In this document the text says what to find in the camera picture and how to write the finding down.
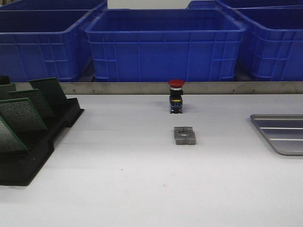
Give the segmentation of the green board third row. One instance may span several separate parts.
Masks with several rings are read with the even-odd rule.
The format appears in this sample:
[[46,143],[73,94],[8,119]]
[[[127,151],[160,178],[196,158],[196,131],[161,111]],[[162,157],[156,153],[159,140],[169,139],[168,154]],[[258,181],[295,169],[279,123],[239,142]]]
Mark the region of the green board third row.
[[29,98],[1,100],[0,115],[14,132],[47,130]]

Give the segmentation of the green board rearmost right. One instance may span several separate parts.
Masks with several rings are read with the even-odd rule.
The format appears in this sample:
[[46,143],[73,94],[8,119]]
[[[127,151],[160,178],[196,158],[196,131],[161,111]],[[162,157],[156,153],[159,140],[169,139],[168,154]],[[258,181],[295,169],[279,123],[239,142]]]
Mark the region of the green board rearmost right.
[[34,89],[38,89],[49,105],[65,105],[68,99],[57,78],[34,79],[29,81]]

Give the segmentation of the green board second row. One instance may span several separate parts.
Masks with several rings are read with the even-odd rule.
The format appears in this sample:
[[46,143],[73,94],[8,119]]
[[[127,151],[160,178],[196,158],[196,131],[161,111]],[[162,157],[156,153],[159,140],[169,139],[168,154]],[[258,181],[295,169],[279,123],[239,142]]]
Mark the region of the green board second row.
[[42,118],[54,117],[55,114],[39,89],[8,92],[11,98],[29,98],[34,108]]

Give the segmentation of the silver metal tray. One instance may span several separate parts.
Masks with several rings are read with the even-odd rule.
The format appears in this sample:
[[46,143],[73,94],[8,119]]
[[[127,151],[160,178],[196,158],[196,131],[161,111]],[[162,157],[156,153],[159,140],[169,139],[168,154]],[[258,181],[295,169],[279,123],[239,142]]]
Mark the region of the silver metal tray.
[[303,155],[301,114],[253,114],[250,120],[275,152],[285,156]]

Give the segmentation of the green board front left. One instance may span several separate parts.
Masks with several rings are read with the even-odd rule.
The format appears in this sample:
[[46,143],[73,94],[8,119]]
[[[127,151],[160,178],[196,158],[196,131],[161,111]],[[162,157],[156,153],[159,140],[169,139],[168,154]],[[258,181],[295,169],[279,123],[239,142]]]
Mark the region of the green board front left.
[[28,149],[20,138],[13,132],[3,117],[0,117],[0,154],[27,153]]

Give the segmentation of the green board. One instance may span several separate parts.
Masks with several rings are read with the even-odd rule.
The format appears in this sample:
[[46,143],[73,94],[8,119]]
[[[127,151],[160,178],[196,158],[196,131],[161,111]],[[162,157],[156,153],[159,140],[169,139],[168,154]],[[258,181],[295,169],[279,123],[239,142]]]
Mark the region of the green board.
[[28,149],[20,138],[13,132],[3,117],[0,117],[0,154],[27,153]]
[[8,92],[13,92],[13,91],[16,91],[15,84],[0,85],[0,100],[11,99],[10,95],[8,94]]

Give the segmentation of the black slotted board rack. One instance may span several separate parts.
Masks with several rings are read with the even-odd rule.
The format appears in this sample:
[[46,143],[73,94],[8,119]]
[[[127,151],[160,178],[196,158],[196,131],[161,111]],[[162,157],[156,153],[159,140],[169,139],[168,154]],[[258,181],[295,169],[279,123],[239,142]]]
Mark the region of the black slotted board rack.
[[83,113],[76,98],[65,105],[50,105],[54,117],[42,118],[47,130],[14,132],[28,152],[0,155],[0,184],[27,186],[54,151],[54,140],[65,127],[72,127]]

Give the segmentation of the green board far left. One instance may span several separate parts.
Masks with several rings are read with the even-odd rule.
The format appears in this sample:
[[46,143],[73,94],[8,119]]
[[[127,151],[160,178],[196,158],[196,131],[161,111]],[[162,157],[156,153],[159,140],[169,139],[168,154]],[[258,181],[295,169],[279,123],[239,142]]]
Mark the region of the green board far left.
[[16,91],[15,84],[0,85],[0,100],[11,99],[10,95],[8,94],[8,92],[13,92],[13,91]]

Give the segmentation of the red emergency stop button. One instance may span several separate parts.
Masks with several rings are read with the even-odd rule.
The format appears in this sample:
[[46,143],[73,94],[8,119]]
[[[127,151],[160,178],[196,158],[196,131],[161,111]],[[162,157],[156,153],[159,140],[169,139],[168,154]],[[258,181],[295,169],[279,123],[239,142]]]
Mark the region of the red emergency stop button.
[[181,114],[183,112],[182,95],[183,95],[183,85],[185,84],[185,81],[181,79],[172,79],[168,82],[168,84],[170,85],[170,96],[169,96],[170,113]]

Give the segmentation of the grey metal clamp block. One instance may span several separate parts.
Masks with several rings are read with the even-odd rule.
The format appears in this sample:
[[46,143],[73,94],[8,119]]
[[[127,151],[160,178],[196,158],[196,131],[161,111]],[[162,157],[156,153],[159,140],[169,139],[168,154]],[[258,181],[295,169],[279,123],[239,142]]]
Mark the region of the grey metal clamp block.
[[174,139],[176,145],[195,145],[196,135],[193,127],[174,127]]

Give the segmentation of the blue centre plastic crate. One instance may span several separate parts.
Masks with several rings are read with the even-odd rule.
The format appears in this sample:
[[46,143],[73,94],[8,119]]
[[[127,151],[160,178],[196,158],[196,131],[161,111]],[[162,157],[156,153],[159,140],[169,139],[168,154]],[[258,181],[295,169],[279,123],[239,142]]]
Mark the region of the blue centre plastic crate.
[[243,25],[218,9],[111,9],[86,34],[102,82],[231,81]]

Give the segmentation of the blue right rear crate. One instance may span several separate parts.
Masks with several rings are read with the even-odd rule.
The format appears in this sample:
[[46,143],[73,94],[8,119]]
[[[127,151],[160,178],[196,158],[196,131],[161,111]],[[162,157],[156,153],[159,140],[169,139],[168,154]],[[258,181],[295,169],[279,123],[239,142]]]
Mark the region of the blue right rear crate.
[[302,0],[193,0],[187,9],[303,7]]

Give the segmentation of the blue left front crate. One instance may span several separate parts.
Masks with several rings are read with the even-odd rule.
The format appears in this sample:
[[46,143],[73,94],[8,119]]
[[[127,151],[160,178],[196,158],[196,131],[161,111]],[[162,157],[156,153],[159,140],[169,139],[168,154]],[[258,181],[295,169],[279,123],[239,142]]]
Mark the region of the blue left front crate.
[[91,61],[88,10],[16,10],[0,13],[0,74],[12,82],[76,81]]

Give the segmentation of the blue right front crate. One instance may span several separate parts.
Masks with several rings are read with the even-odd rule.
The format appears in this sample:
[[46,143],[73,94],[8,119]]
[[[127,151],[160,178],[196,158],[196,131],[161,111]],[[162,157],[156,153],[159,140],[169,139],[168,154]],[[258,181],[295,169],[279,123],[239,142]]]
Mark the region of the blue right front crate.
[[242,8],[233,17],[246,29],[237,62],[252,80],[303,79],[302,8]]

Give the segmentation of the steel table edge rail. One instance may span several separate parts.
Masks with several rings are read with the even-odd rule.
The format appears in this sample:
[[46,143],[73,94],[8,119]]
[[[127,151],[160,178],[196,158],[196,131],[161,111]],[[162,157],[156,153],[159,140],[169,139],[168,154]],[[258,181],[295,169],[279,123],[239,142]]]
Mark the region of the steel table edge rail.
[[[167,82],[62,82],[67,95],[168,95]],[[301,81],[284,82],[188,82],[185,95],[302,94]]]

